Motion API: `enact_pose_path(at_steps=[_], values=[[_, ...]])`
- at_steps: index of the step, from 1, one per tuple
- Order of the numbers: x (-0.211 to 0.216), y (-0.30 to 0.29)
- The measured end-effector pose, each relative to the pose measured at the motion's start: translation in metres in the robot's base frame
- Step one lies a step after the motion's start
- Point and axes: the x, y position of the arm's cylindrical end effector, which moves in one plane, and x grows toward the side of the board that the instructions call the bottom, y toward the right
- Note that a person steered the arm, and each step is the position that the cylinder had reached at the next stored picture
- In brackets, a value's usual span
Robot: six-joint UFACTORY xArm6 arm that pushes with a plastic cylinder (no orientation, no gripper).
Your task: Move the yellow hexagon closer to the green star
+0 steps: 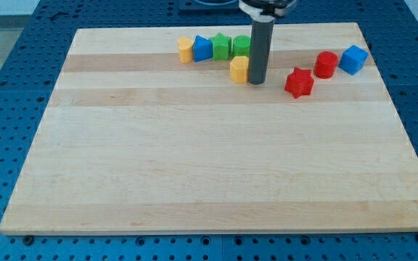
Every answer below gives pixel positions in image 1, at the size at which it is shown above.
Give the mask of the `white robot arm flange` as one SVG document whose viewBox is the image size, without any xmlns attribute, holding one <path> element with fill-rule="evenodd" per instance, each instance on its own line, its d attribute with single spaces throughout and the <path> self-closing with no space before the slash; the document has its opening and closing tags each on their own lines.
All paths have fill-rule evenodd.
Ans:
<svg viewBox="0 0 418 261">
<path fill-rule="evenodd" d="M 298 0 L 239 0 L 239 8 L 257 21 L 285 17 L 297 4 Z"/>
</svg>

